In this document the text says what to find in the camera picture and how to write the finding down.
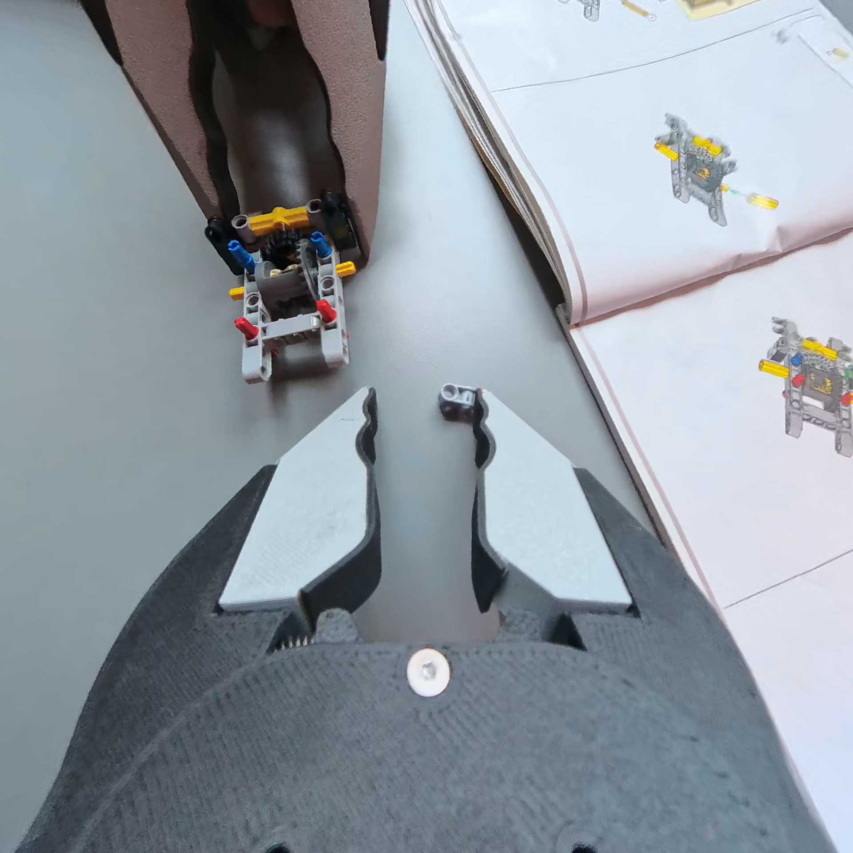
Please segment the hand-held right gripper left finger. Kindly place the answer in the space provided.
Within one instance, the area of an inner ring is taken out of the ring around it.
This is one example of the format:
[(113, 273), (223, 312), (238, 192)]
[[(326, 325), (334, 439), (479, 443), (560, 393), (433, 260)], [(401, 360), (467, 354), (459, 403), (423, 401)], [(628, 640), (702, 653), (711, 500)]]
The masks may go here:
[(381, 578), (378, 399), (363, 387), (275, 465), (219, 597), (226, 613), (290, 612), (307, 631), (356, 613)]

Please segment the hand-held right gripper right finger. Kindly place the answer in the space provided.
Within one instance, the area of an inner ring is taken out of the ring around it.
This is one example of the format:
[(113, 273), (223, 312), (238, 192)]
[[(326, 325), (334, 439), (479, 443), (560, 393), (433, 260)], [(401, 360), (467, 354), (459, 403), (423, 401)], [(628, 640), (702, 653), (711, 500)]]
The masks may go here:
[(627, 613), (632, 597), (570, 460), (487, 390), (473, 428), (478, 609)]

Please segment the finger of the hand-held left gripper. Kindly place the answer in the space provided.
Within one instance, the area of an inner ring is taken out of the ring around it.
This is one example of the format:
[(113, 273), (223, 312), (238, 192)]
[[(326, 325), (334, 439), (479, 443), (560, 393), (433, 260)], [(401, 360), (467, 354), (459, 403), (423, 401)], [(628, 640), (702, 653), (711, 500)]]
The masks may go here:
[(325, 87), (343, 195), (367, 262), (379, 207), (388, 1), (292, 1), (296, 27)]
[(205, 2), (106, 1), (121, 66), (206, 217), (239, 208), (214, 103), (216, 49)]

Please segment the grey lego gear assembly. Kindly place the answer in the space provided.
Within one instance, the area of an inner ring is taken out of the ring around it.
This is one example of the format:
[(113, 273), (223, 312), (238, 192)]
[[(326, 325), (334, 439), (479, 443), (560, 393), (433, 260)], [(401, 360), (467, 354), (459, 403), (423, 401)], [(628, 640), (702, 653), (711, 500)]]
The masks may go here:
[(303, 207), (210, 218), (205, 237), (235, 277), (241, 375), (267, 383), (287, 347), (318, 347), (327, 368), (350, 361), (346, 280), (363, 261), (347, 199), (324, 189)]

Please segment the small grey lego connector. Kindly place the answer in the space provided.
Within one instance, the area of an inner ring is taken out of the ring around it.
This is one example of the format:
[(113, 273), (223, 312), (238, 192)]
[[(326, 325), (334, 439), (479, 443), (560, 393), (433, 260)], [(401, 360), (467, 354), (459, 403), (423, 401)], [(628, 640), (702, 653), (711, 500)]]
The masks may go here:
[(445, 383), (438, 394), (438, 409), (446, 421), (470, 423), (474, 420), (480, 388)]

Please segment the open lego instruction booklet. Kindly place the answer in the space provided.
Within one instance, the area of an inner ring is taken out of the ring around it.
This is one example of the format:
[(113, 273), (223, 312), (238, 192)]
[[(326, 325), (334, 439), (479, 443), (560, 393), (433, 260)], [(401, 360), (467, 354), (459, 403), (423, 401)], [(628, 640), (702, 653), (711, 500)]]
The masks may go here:
[(851, 2), (407, 2), (851, 851)]

